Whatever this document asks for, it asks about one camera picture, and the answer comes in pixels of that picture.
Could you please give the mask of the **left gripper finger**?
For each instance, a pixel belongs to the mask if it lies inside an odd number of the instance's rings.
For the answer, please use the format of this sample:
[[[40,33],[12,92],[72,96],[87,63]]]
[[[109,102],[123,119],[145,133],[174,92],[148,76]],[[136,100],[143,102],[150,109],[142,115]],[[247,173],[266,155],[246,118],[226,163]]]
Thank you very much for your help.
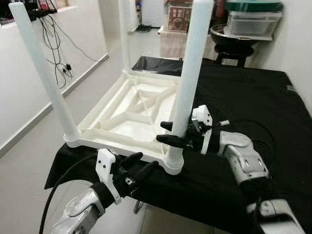
[[[141,158],[143,158],[143,153],[137,152],[122,159],[119,165],[124,169],[131,169],[136,163],[141,161]]]
[[[142,183],[158,167],[160,167],[158,161],[149,162],[132,174],[132,180],[136,184]]]

